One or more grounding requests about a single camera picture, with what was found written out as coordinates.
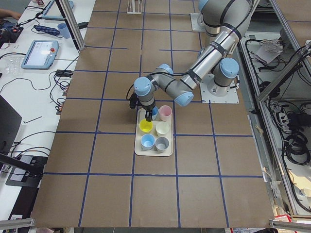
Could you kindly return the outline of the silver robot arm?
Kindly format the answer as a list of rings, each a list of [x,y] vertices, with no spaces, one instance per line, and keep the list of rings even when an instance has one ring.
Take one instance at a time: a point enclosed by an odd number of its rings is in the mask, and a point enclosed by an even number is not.
[[[185,107],[194,98],[193,90],[209,71],[212,71],[214,77],[208,83],[208,91],[214,96],[224,97],[230,89],[239,87],[239,81],[234,86],[231,85],[238,77],[239,69],[239,64],[233,58],[221,58],[215,64],[208,62],[206,65],[201,60],[177,80],[171,67],[168,64],[161,64],[153,73],[134,81],[134,93],[138,105],[146,111],[145,119],[151,122],[152,112],[156,106],[154,92],[158,89],[167,93],[179,106]]]
[[[258,0],[200,0],[198,9],[202,24],[210,41],[221,43],[223,38],[233,39],[231,50],[245,35]]]

